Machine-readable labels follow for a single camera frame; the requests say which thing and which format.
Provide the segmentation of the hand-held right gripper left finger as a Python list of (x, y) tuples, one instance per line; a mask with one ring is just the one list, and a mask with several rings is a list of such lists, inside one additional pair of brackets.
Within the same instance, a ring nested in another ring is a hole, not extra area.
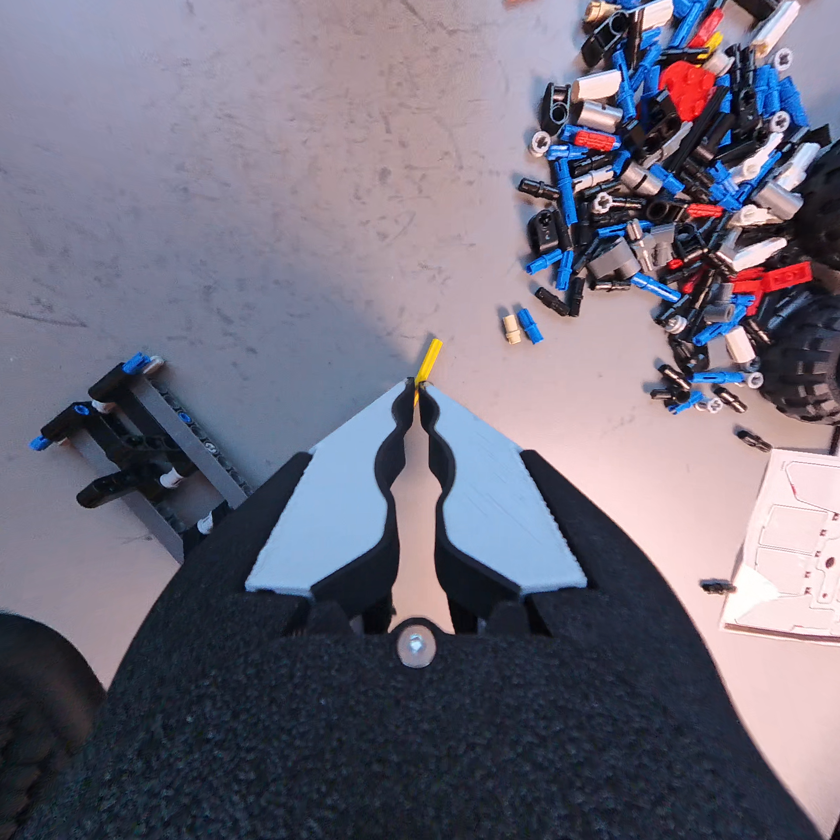
[(336, 602), (347, 616), (392, 604), (400, 562), (392, 486), (413, 415), (414, 383), (397, 383), (309, 450), (247, 592)]

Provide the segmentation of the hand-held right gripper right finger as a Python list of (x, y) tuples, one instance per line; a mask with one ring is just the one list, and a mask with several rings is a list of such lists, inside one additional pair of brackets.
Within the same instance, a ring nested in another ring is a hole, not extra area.
[(522, 447), (431, 384), (421, 387), (421, 421), (440, 484), (434, 564), (450, 612), (490, 614), (586, 588)]

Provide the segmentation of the grey and black brick chassis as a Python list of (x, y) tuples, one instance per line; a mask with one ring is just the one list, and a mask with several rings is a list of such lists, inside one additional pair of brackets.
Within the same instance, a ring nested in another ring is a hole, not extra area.
[(98, 472), (78, 491), (78, 505), (122, 501), (182, 564), (251, 489), (194, 414), (154, 381), (164, 364), (143, 352), (116, 364), (28, 446), (73, 447)]

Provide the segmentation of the yellow axle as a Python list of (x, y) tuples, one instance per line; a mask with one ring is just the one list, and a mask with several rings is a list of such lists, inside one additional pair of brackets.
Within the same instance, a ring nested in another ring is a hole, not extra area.
[(419, 388), (423, 383), (426, 383), (432, 374), (441, 349), (443, 349), (443, 342), (438, 338), (432, 338), (419, 369), (414, 377), (414, 405), (418, 404)]

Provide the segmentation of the pile of small building pieces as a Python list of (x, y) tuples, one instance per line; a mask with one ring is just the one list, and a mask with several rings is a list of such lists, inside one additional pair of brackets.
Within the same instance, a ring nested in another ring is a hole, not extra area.
[(561, 317), (585, 291), (651, 294), (671, 363), (650, 398), (671, 415), (747, 411), (770, 337), (766, 297), (838, 271), (795, 240), (799, 187), (835, 143), (813, 128), (781, 41), (799, 2), (736, 2), (745, 41), (721, 44), (727, 2), (589, 2), (585, 74), (550, 82), (530, 152), (551, 181), (518, 191), (544, 202), (528, 222), (534, 296)]

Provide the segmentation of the grey desk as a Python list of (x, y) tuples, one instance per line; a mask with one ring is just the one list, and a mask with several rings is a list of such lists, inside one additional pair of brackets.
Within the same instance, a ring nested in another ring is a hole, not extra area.
[[(531, 301), (527, 145), (586, 2), (2, 2), (2, 608), (107, 686), (175, 572), (91, 471), (28, 441), (116, 362), (173, 392), (252, 487), (416, 372), (533, 448), (656, 563), (821, 834), (838, 648), (723, 632), (766, 458), (731, 411), (670, 416), (639, 290)], [(543, 341), (502, 319), (530, 311)]]

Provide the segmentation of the white sticker sheet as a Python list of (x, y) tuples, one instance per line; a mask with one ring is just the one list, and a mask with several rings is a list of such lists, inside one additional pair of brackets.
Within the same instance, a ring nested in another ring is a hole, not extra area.
[(776, 448), (720, 626), (839, 645), (839, 459)]

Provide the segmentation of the black toy tyre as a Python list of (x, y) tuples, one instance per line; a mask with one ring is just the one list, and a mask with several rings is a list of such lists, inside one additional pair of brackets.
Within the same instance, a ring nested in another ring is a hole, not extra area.
[(816, 262), (839, 271), (839, 141), (812, 164), (799, 193), (803, 205), (794, 216), (798, 246)]
[(757, 316), (770, 344), (759, 353), (762, 396), (791, 419), (839, 422), (839, 296), (814, 280), (764, 299)]

